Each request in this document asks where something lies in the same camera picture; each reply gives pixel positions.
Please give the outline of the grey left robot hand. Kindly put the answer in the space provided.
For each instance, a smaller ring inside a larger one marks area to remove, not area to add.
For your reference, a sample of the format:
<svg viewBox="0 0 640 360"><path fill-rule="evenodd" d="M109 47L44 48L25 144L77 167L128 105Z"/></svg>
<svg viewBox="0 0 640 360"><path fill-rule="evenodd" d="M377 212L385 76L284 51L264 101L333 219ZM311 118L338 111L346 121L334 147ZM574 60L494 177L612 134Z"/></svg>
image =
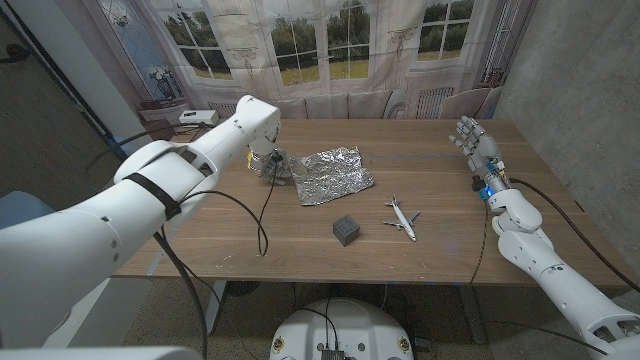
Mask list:
<svg viewBox="0 0 640 360"><path fill-rule="evenodd" d="M248 154L248 168L266 181L280 186L286 185L292 177L290 158L282 147L275 148L267 155L251 151Z"/></svg>

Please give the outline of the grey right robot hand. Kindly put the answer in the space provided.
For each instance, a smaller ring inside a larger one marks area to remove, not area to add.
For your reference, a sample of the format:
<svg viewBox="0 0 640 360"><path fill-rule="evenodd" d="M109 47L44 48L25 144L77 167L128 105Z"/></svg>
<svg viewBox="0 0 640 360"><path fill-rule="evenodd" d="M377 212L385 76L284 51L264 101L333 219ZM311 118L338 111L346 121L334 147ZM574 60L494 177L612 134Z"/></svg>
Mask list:
<svg viewBox="0 0 640 360"><path fill-rule="evenodd" d="M461 140L451 135L449 140L467 158L471 171L484 178L488 173L503 175L505 165L495 139L475 119L462 116L456 130Z"/></svg>

